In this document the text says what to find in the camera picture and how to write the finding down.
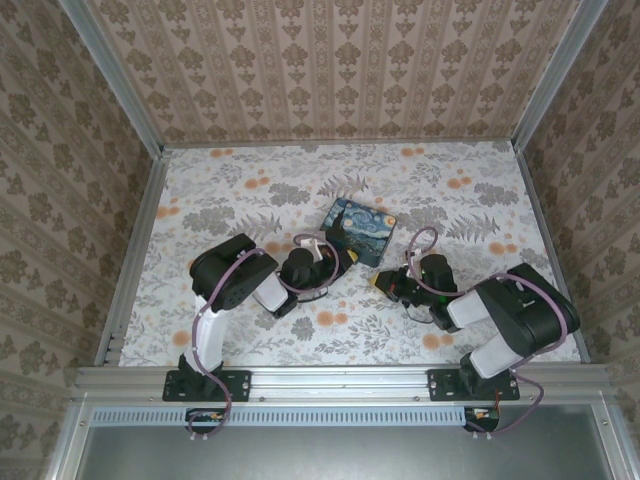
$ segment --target gray floor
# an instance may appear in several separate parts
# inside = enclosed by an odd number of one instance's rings
[[[175,427],[93,428],[78,478],[610,479],[590,412],[541,408],[490,441],[458,427],[230,427],[206,442]]]

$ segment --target patterned wallpaper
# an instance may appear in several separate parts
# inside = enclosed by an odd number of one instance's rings
[[[89,0],[167,143],[508,137],[579,0]]]
[[[640,2],[609,1],[525,154],[590,353],[640,446]]]
[[[149,167],[57,2],[0,2],[0,478],[46,466]]]

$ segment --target floral tablecloth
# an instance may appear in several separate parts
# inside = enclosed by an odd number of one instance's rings
[[[440,232],[435,250],[447,256],[461,288],[522,261],[553,281],[508,142],[176,150],[120,365],[177,363],[194,316],[188,268],[200,253],[244,232],[282,262],[292,236],[317,230],[340,196],[397,218],[379,269],[357,265],[328,296],[281,319],[247,299],[232,311],[228,365],[457,362],[485,343],[496,333],[491,323],[448,335],[411,321],[369,286],[377,270],[401,264],[423,225]],[[578,361],[574,339],[541,359]]]

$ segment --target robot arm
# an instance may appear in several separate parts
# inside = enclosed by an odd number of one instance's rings
[[[222,344],[230,318],[229,311],[253,295],[260,305],[280,318],[290,312],[298,303],[298,295],[290,290],[306,292],[318,289],[328,281],[342,276],[353,265],[357,257],[348,250],[329,248],[318,240],[307,240],[303,248],[291,251],[278,276],[278,262],[266,252],[253,255],[241,263],[222,285],[211,308],[198,321],[196,349],[202,367],[216,377],[222,370]],[[256,244],[245,234],[239,234],[224,243],[204,252],[196,258],[189,270],[193,278],[196,312],[207,304],[213,291],[223,276],[237,259],[254,250]],[[337,274],[336,258],[338,256]],[[215,391],[215,384],[203,375],[197,365],[192,348],[187,348],[178,362],[178,375],[172,377],[179,383],[178,389],[189,388],[203,398],[209,398]]]
[[[427,255],[420,260],[422,281],[443,292],[457,292],[453,273],[441,255]],[[533,267],[523,263],[508,270],[509,274],[534,284],[558,306],[567,323],[567,332],[580,327],[573,305]],[[421,288],[407,276],[407,268],[381,272],[372,280],[394,301],[406,305],[427,305],[435,325],[453,333],[481,321],[493,321],[498,335],[460,360],[459,371],[445,377],[448,385],[438,388],[468,398],[495,396],[497,385],[506,379],[509,369],[557,342],[561,327],[551,306],[534,291],[514,280],[489,278],[464,295],[439,296]]]

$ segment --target aluminum frame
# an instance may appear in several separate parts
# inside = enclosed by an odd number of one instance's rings
[[[544,243],[544,247],[549,257],[549,263],[551,263],[551,271],[553,272],[553,276],[558,282],[558,290],[560,291],[560,293],[562,293],[562,295],[571,300],[571,293],[569,292],[569,288],[567,288],[567,282],[564,279],[562,267],[560,267],[560,261],[558,260],[558,254],[556,253],[556,249],[553,245],[549,227],[547,226],[547,222],[544,219],[542,205],[540,205],[540,200],[536,192],[536,187],[533,184],[533,178],[531,178],[531,172],[529,171],[529,167],[527,166],[527,161],[524,157],[524,153],[522,151],[518,151],[515,148],[514,150],[516,161],[518,162],[518,166],[520,167],[520,174],[522,175],[522,179],[524,181],[526,194],[529,197],[529,201],[531,202],[531,209],[533,210],[533,215],[536,217],[538,230],[540,230],[542,242]],[[576,346],[578,347],[580,360],[584,363],[591,362],[591,357],[589,356],[589,351],[587,350],[587,345],[584,341],[582,331],[578,330],[574,332],[573,338],[576,341]]]
[[[170,156],[163,153],[151,165],[151,171],[149,172],[142,202],[138,209],[120,277],[107,314],[100,345],[96,352],[94,361],[96,366],[113,362],[113,352],[109,352],[110,344],[116,336],[124,338],[124,334],[127,331],[140,275],[142,274],[142,267],[144,266],[144,258],[151,238],[151,231],[153,230],[155,213],[160,203],[160,196],[169,168],[169,160]]]
[[[251,408],[292,407],[451,407],[486,406],[492,402],[431,402],[427,370],[450,364],[354,367],[244,367],[253,373]],[[104,406],[172,409],[219,408],[221,402],[165,403],[164,378],[170,368],[83,368],[76,379],[61,439],[54,452],[48,478],[74,479],[96,408]],[[519,371],[545,388],[546,405],[589,405],[594,409],[607,458],[616,480],[635,479],[634,458],[623,448],[624,435],[609,403],[613,390],[604,365],[532,363]],[[508,405],[529,405],[535,387],[520,385],[522,398]]]
[[[87,2],[61,0],[60,3],[87,46],[91,57],[100,67],[102,75],[129,117],[133,128],[138,132],[138,136],[149,155],[157,160],[162,154],[161,134],[147,114],[136,89],[129,81],[122,65],[109,46],[109,42],[102,34],[98,22],[93,18]]]
[[[531,139],[606,5],[607,0],[584,0],[578,5],[513,132],[517,151]]]

